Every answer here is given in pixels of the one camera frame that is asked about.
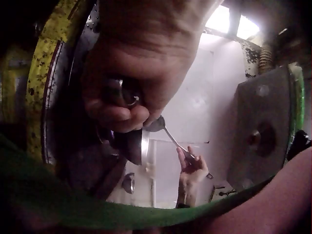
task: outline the window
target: window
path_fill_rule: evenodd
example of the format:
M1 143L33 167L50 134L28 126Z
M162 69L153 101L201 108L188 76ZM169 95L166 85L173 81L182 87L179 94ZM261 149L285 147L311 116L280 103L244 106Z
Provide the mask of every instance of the window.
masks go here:
M223 33L227 33L230 26L229 18L229 8L220 5L208 19L206 27L218 30ZM245 16L241 16L237 31L238 37L246 40L249 37L257 34L258 32L259 27L256 24L251 22Z

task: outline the spoon handle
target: spoon handle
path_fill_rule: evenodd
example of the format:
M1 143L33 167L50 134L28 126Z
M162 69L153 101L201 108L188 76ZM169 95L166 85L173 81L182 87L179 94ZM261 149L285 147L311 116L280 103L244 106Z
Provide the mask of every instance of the spoon handle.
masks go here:
M166 128L166 126L163 128L168 137L170 137L170 139L172 140L172 142L176 145L176 147L180 147L185 155L185 157L187 158L195 158L194 155L192 155L190 152L188 152L186 149L184 149L182 146L179 145L179 143L174 139L174 137L170 134L170 132L168 131L168 129ZM207 178L209 179L213 179L213 175L211 173L208 173Z
M176 145L176 147L180 147L182 149L182 151L186 157L195 158L194 155L190 154L190 152L188 152L186 149L184 149L182 146L179 145L179 143L173 138L173 136L170 134L170 132L168 131L168 129L166 127L164 127L164 130L166 131L168 137L170 137L172 142Z

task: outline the metal spoon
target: metal spoon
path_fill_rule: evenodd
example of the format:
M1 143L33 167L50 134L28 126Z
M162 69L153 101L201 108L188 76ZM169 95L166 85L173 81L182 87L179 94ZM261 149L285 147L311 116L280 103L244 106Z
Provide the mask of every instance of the metal spoon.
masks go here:
M172 140L172 142L176 145L176 147L180 147L182 149L185 157L187 157L189 159L195 159L194 155L192 155L190 152L188 152L186 149L184 149L182 146L180 146L179 143L173 138L173 136L170 134L170 132L168 131L168 129L166 127L166 122L165 122L165 119L162 115L157 120L152 122L150 126L145 127L144 129L148 132L158 132L162 129L165 130L168 137ZM210 173L207 175L207 177L209 179L213 179L213 176Z
M128 173L124 176L121 184L122 188L129 194L134 192L134 173Z

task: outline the yellow painted metal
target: yellow painted metal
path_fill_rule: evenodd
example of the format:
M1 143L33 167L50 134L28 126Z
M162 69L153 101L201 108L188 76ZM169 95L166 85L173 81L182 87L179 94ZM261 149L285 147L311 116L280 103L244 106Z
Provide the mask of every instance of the yellow painted metal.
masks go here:
M40 37L33 55L26 91L27 151L42 160L41 112L46 79L57 40Z
M17 123L16 79L28 76L31 59L32 51L23 50L16 45L12 45L2 58L0 75L3 123Z
M45 100L43 94L52 56L58 41L73 45L83 17L86 15L88 0L60 0L47 20L36 50L28 76L26 93L27 152L36 160L42 160L41 111Z

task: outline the hand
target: hand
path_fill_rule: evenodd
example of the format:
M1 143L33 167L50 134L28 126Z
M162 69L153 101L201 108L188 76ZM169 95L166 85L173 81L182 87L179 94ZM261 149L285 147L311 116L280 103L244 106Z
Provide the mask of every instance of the hand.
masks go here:
M117 132L140 129L157 119L193 63L203 18L214 3L101 1L100 37L81 80L89 116ZM102 100L102 82L110 74L137 79L143 103L129 110Z
M194 155L190 146L188 151ZM177 148L177 152L181 164L179 183L183 185L183 188L190 190L190 188L196 187L208 175L209 171L206 162L201 155L195 156L193 160L186 158L181 148Z

